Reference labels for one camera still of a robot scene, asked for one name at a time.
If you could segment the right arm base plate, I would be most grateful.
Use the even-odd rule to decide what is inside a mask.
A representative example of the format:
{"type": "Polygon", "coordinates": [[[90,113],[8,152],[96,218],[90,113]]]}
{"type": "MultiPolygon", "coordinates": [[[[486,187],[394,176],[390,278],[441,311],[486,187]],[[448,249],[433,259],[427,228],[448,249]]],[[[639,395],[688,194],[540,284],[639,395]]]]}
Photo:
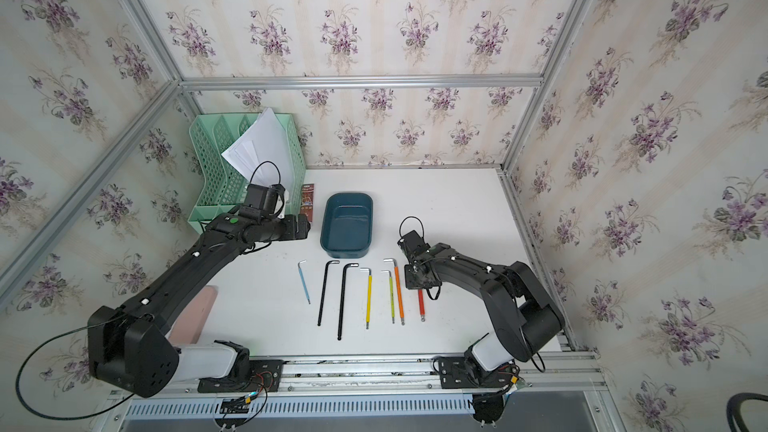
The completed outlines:
{"type": "Polygon", "coordinates": [[[436,356],[431,367],[442,389],[512,389],[523,382],[514,361],[488,371],[469,355],[436,356]]]}

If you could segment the yellow hex key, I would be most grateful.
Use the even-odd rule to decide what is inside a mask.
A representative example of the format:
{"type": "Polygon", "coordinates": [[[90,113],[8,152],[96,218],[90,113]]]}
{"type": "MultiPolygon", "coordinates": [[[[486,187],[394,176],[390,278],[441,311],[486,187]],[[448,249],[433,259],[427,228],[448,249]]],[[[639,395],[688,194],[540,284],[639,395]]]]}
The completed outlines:
{"type": "Polygon", "coordinates": [[[372,286],[373,286],[373,277],[372,277],[372,270],[370,268],[362,267],[360,268],[361,272],[366,274],[367,282],[366,282],[366,308],[365,308],[365,329],[370,329],[370,321],[371,321],[371,303],[372,303],[372,286]]]}

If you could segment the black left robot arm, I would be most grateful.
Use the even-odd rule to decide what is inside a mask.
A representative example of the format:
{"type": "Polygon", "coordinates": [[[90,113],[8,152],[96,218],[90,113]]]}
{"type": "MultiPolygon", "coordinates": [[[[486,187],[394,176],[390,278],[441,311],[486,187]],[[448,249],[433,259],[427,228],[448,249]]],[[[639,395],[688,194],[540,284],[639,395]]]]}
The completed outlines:
{"type": "Polygon", "coordinates": [[[166,272],[117,308],[100,307],[88,320],[89,373],[142,398],[169,384],[181,354],[166,338],[186,306],[230,262],[259,243],[304,240],[306,215],[267,217],[238,209],[214,218],[166,272]]]}

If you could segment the orange hex key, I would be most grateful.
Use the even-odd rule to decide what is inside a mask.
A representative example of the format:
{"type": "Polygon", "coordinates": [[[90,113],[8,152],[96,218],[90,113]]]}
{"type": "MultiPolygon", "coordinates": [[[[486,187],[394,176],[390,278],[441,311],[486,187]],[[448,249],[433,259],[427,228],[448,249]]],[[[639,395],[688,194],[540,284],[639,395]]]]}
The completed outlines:
{"type": "Polygon", "coordinates": [[[389,257],[389,258],[384,258],[383,260],[384,262],[392,266],[393,273],[394,273],[394,282],[395,282],[395,290],[396,290],[396,296],[397,296],[397,305],[398,305],[400,322],[402,326],[405,326],[405,310],[404,310],[404,303],[403,303],[402,287],[400,283],[401,281],[400,281],[399,267],[395,258],[389,257]]]}

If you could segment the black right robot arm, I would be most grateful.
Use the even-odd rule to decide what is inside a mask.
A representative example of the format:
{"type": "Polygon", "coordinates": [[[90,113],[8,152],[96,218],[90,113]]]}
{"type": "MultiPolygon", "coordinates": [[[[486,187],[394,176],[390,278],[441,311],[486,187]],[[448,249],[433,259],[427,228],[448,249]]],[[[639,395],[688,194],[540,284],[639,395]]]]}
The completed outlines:
{"type": "Polygon", "coordinates": [[[490,373],[511,360],[528,362],[565,326],[565,318],[525,263],[490,264],[417,234],[398,246],[406,258],[406,287],[440,288],[448,283],[479,297],[493,330],[468,349],[467,367],[490,373]]]}

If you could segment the long black hex key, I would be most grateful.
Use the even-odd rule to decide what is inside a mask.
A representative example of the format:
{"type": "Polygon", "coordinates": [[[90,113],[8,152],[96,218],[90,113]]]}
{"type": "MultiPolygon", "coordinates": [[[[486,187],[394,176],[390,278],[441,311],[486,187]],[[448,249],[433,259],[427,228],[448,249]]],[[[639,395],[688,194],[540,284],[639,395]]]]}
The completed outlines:
{"type": "Polygon", "coordinates": [[[359,268],[359,263],[357,262],[347,263],[346,265],[343,266],[343,269],[342,269],[339,314],[338,314],[338,324],[337,324],[337,340],[338,341],[342,341],[342,338],[343,338],[344,314],[345,314],[345,303],[346,303],[346,282],[347,282],[348,271],[351,268],[359,268]]]}

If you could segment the lime green hex key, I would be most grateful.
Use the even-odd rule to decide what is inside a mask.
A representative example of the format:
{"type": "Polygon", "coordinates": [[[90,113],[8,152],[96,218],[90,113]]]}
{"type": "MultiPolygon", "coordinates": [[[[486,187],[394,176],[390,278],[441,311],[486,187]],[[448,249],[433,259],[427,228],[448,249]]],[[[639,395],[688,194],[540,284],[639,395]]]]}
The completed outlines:
{"type": "Polygon", "coordinates": [[[393,271],[391,270],[382,270],[382,273],[387,275],[388,279],[388,297],[389,297],[389,308],[390,308],[390,317],[391,317],[391,323],[395,324],[396,320],[396,311],[395,311],[395,291],[394,291],[394,275],[393,271]]]}

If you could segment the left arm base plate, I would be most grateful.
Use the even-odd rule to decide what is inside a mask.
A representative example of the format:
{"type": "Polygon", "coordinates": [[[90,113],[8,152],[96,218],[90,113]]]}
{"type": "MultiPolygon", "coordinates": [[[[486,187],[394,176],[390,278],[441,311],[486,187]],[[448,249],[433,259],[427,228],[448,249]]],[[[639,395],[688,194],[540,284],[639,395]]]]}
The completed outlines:
{"type": "Polygon", "coordinates": [[[236,364],[233,370],[223,378],[201,379],[197,392],[202,394],[246,393],[259,391],[262,387],[270,393],[276,392],[284,365],[285,362],[279,359],[251,359],[248,365],[236,364]]]}

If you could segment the red hex key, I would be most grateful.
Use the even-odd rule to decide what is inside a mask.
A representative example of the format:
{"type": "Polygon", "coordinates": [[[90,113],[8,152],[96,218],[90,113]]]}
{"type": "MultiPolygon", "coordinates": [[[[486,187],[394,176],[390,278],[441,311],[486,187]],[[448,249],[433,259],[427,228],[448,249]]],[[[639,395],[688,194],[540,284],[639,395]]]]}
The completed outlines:
{"type": "Polygon", "coordinates": [[[417,290],[417,298],[418,298],[418,307],[419,307],[419,317],[421,322],[426,321],[426,311],[425,311],[425,302],[424,302],[424,294],[423,290],[419,289],[417,290]]]}

